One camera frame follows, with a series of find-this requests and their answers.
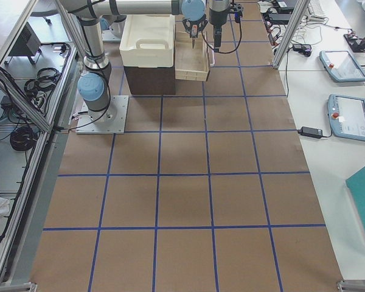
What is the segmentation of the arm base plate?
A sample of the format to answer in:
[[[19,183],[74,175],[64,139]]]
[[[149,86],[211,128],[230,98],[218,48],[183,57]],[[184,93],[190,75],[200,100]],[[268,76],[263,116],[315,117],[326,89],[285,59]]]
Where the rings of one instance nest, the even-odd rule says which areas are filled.
[[[75,132],[77,134],[124,134],[129,98],[129,96],[112,96],[105,114],[103,111],[98,113],[89,111],[86,103],[83,102],[82,111],[87,113],[79,116]]]

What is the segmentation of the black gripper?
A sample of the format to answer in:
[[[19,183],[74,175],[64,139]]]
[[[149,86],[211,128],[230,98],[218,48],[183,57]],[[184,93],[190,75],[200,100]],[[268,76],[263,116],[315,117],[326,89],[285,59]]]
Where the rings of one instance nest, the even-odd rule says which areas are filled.
[[[182,20],[182,24],[185,31],[189,34],[190,38],[192,38],[192,33],[197,33],[196,38],[199,38],[201,31],[203,31],[204,28],[207,26],[208,20],[206,17],[201,17],[199,20],[196,21],[184,18]]]
[[[219,51],[222,41],[223,28],[229,14],[228,0],[209,1],[209,22],[214,26],[214,51]]]

